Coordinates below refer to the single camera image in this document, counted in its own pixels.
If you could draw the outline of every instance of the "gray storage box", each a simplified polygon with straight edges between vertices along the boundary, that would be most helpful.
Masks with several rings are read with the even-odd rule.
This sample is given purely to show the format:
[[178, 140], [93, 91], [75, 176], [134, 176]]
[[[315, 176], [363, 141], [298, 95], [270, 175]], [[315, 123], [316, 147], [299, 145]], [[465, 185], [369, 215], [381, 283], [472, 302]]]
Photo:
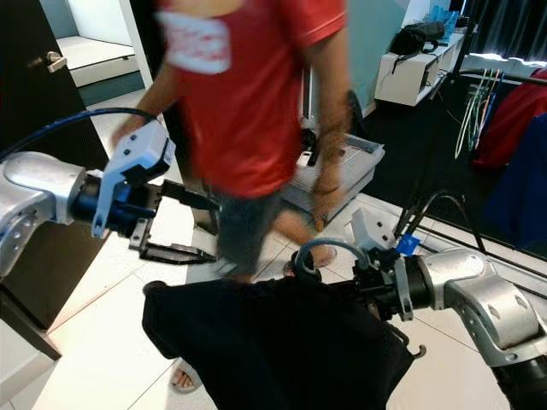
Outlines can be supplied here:
[[[343, 188], [348, 192], [344, 203], [334, 209], [326, 220], [334, 216], [373, 179], [376, 165], [384, 157], [384, 146], [371, 143], [366, 139], [346, 134], [347, 143], [342, 160]], [[314, 183], [320, 173], [321, 164], [318, 161], [315, 167], [298, 168], [296, 175], [283, 192], [283, 199], [292, 203], [308, 214], [312, 213], [312, 192]]]

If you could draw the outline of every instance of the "man's arm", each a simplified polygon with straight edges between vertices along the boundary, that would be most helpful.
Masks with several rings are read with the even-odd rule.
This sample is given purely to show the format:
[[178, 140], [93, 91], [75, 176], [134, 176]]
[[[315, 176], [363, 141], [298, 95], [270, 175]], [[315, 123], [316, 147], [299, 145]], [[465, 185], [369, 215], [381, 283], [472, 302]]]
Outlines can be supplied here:
[[[152, 115], [159, 115], [177, 100], [179, 97], [179, 85], [177, 84], [176, 68], [164, 63], [160, 74], [152, 86], [146, 91], [137, 108]], [[132, 115], [112, 135], [110, 143], [115, 147], [121, 138], [144, 125], [144, 119]]]
[[328, 214], [343, 197], [339, 189], [340, 150], [348, 129], [347, 93], [350, 89], [347, 30], [304, 49], [319, 83], [321, 173], [315, 183], [315, 216]]

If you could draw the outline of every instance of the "door handle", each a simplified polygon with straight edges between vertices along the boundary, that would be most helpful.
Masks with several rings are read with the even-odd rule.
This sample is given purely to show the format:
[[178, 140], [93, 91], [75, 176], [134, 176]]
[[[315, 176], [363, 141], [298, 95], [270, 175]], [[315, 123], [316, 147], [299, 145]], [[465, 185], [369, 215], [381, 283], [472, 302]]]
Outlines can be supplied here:
[[67, 57], [63, 57], [55, 51], [50, 51], [48, 53], [47, 60], [48, 60], [48, 63], [50, 64], [48, 66], [48, 71], [50, 73], [54, 73], [55, 71], [60, 70], [63, 67], [66, 67], [68, 63]]

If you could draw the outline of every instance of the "door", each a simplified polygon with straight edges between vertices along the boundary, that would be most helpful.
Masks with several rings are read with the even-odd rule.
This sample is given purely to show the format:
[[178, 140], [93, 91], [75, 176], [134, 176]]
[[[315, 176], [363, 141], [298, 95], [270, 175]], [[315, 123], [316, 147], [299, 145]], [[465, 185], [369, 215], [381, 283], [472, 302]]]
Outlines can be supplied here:
[[[68, 69], [48, 70], [51, 51], [61, 53], [39, 0], [0, 0], [0, 149], [85, 109]], [[87, 169], [108, 161], [90, 120], [28, 149]], [[102, 245], [88, 226], [42, 225], [4, 280], [3, 296], [36, 326], [49, 328]]]

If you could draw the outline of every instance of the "denim shorts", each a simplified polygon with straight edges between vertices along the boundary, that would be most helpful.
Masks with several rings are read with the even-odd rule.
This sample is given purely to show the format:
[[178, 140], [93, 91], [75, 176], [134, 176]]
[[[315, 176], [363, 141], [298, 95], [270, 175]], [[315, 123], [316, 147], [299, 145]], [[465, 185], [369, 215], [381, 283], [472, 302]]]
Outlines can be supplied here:
[[217, 273], [223, 277], [255, 275], [264, 238], [281, 210], [281, 191], [252, 199], [215, 196], [221, 206]]

